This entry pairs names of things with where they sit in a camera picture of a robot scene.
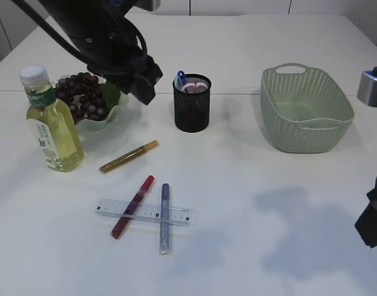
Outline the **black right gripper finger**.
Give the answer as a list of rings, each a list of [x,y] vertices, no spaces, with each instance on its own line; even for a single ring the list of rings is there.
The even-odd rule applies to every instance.
[[[368,205],[355,222],[355,228],[366,246],[377,246],[377,177],[374,188],[367,193]]]

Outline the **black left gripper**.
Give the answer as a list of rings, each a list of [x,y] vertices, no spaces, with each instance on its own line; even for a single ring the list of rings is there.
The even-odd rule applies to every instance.
[[[88,69],[122,80],[122,89],[144,105],[155,98],[163,73],[147,54],[140,31],[125,17],[136,1],[41,1],[79,52]]]

